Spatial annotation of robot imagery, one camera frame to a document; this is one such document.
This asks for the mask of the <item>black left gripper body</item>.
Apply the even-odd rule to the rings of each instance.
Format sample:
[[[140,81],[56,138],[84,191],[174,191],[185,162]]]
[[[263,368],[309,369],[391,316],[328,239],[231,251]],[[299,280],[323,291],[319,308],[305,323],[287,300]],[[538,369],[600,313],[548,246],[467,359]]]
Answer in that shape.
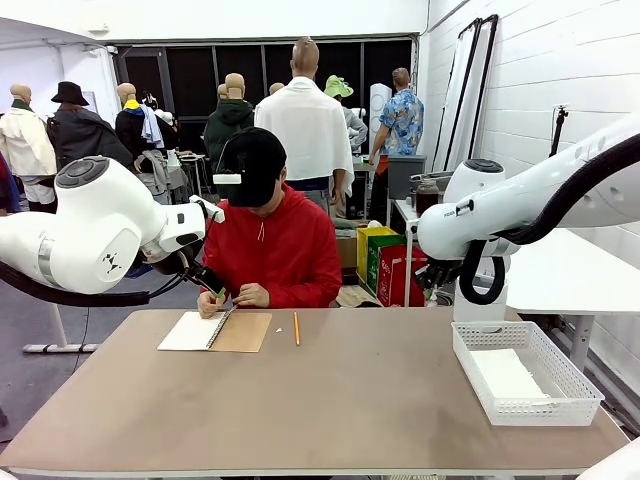
[[[224,289],[224,281],[207,266],[198,262],[189,267],[187,279],[212,293],[220,293]]]

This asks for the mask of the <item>person's left hand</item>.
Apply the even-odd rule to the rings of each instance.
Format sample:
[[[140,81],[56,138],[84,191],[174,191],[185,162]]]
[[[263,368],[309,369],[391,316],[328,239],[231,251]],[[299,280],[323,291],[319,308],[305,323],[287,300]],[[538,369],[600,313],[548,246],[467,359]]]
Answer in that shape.
[[[270,294],[258,283],[244,284],[240,287],[238,295],[233,299],[233,303],[238,306],[268,308]]]

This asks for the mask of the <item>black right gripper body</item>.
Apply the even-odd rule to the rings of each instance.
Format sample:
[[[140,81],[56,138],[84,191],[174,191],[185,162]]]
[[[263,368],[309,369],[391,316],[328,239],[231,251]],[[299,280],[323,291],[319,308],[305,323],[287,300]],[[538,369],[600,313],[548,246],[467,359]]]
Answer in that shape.
[[[433,291],[454,281],[461,268],[461,260],[428,259],[424,266],[416,270],[416,281],[423,290]]]

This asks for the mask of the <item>person's right hand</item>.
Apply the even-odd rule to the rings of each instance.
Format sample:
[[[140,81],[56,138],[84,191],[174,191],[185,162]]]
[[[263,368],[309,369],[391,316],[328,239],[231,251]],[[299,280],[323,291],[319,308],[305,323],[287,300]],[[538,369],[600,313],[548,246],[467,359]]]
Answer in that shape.
[[[210,291],[203,291],[197,299],[197,309],[203,319],[211,318],[220,311],[226,303],[225,296],[218,296]]]

